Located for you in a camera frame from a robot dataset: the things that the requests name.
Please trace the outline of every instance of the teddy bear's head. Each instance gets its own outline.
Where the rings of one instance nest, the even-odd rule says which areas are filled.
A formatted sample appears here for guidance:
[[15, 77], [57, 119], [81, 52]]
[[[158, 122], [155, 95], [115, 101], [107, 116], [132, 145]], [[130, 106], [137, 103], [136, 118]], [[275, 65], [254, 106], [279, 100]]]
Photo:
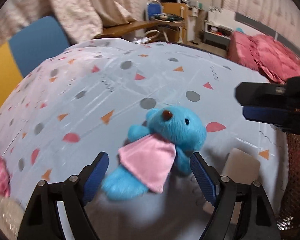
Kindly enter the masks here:
[[182, 106], [151, 109], [146, 120], [151, 132], [159, 133], [183, 151], [200, 150], [207, 137], [206, 128], [200, 118]]

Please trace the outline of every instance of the pink bedding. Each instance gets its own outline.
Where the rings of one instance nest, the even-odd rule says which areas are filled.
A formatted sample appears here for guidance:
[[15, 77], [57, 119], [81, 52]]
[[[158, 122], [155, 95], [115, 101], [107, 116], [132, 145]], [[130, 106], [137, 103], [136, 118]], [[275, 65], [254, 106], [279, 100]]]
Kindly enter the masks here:
[[259, 71], [276, 83], [284, 83], [290, 77], [300, 76], [300, 58], [267, 35], [248, 36], [234, 32], [228, 58]]

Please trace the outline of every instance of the brown nose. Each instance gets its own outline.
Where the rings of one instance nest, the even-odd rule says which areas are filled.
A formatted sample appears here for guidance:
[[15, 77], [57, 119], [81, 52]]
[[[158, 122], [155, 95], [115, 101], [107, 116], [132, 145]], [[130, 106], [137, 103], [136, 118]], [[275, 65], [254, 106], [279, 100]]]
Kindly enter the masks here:
[[163, 118], [163, 120], [169, 121], [172, 117], [173, 117], [173, 114], [170, 111], [164, 110], [162, 112], [162, 118]]

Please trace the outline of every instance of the teddy bear's leg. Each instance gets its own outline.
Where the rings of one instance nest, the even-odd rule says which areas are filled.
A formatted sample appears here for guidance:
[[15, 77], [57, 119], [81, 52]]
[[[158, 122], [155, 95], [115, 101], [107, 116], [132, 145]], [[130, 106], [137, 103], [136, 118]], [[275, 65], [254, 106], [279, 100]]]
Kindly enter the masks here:
[[101, 189], [114, 201], [128, 200], [148, 192], [148, 188], [122, 165], [102, 181]]
[[150, 133], [148, 127], [143, 125], [132, 125], [128, 131], [128, 140], [129, 142], [135, 142]]
[[185, 175], [189, 175], [192, 173], [190, 168], [190, 158], [185, 155], [185, 153], [179, 148], [176, 147], [177, 156], [175, 159], [175, 165], [179, 171], [181, 171]]

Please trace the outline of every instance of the tiled floor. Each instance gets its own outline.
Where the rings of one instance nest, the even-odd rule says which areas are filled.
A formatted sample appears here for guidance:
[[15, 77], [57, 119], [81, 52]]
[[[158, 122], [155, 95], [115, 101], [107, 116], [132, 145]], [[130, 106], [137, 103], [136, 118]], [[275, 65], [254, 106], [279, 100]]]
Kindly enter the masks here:
[[222, 56], [222, 57], [226, 57], [227, 56], [226, 50], [220, 49], [220, 48], [217, 48], [217, 47], [214, 47], [214, 46], [211, 46], [209, 44], [202, 43], [202, 42], [200, 42], [198, 45], [196, 45], [196, 44], [194, 44], [192, 42], [188, 42], [188, 45], [191, 45], [191, 46], [194, 46], [194, 47], [198, 47], [200, 49], [204, 49], [206, 51], [209, 51], [211, 53], [217, 54], [217, 55]]

